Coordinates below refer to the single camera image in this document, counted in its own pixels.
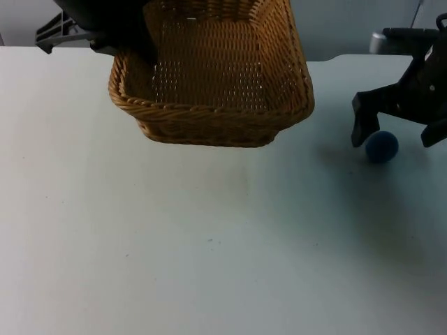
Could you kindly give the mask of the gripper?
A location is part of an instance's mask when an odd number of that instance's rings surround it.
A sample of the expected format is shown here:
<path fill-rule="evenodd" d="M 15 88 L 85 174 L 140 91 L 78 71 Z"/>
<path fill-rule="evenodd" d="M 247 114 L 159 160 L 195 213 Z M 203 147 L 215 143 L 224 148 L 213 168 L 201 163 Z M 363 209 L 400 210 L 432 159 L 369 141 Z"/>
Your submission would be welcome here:
<path fill-rule="evenodd" d="M 425 148 L 445 140 L 446 35 L 379 34 L 374 39 L 379 52 L 410 55 L 412 60 L 398 82 L 354 96 L 352 145 L 360 147 L 380 129 L 380 112 L 427 125 L 421 133 Z"/>
<path fill-rule="evenodd" d="M 74 22 L 90 33 L 90 48 L 115 56 L 122 48 L 140 52 L 150 66 L 158 50 L 145 20 L 146 1 L 73 0 L 55 2 Z"/>

